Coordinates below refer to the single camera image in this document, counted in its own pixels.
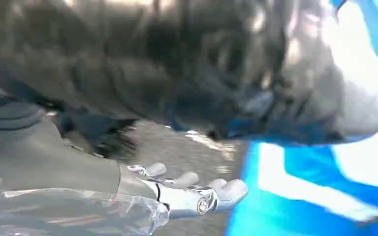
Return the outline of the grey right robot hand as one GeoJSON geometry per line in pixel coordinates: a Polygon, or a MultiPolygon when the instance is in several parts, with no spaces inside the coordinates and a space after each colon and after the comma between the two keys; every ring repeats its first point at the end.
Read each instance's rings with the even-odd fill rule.
{"type": "Polygon", "coordinates": [[[125,165],[65,143],[48,120],[0,130],[0,236],[150,236],[171,219],[231,209],[246,184],[205,186],[162,163],[125,165]]]}

